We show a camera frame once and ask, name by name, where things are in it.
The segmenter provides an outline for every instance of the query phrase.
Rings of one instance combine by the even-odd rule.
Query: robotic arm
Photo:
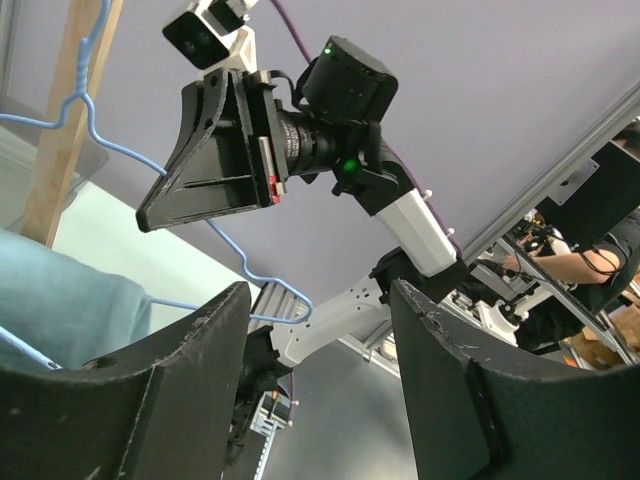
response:
[[[378,60],[344,38],[331,37],[294,85],[280,71],[258,70],[255,35],[245,26],[256,3],[194,2],[164,29],[202,78],[182,91],[182,124],[166,164],[137,211],[142,231],[280,203],[286,182],[311,183],[332,172],[334,195],[351,195],[391,232],[399,248],[371,274],[319,306],[300,325],[252,325],[234,411],[231,444],[241,444],[263,393],[328,343],[390,318],[388,294],[397,278],[432,300],[466,274],[398,157],[380,122],[398,88]],[[275,80],[290,86],[295,110],[274,97]],[[275,285],[263,288],[254,313],[294,318],[299,303]]]

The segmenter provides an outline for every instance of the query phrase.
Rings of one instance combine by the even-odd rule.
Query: green light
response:
[[[355,158],[351,158],[346,162],[344,162],[344,165],[342,166],[342,171],[344,173],[353,173],[358,169],[359,166],[360,166],[360,162],[358,162]]]

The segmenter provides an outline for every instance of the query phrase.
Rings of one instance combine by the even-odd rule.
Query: wooden post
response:
[[[89,35],[101,7],[100,0],[71,0],[58,64],[49,92],[45,118],[55,122],[63,100],[75,89],[76,59],[82,37]],[[95,98],[109,55],[124,0],[113,0],[105,28],[93,49],[89,65],[88,92]],[[31,175],[22,231],[25,237],[48,247],[53,245],[60,216],[75,171],[80,148],[87,135],[87,109],[76,100],[69,119],[59,130],[43,130]]]

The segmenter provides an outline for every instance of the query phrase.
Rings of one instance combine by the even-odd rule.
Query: white tabletop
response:
[[[134,209],[91,183],[62,215],[53,249],[98,270],[128,277],[154,297],[189,304],[202,305],[243,280],[167,230],[140,232]],[[258,292],[251,285],[254,299]],[[154,305],[151,330],[186,314],[187,310]]]

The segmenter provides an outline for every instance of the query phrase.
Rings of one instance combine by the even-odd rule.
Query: blue towel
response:
[[[63,368],[140,340],[150,317],[151,297],[137,283],[0,230],[0,325]],[[44,369],[2,339],[0,364]]]

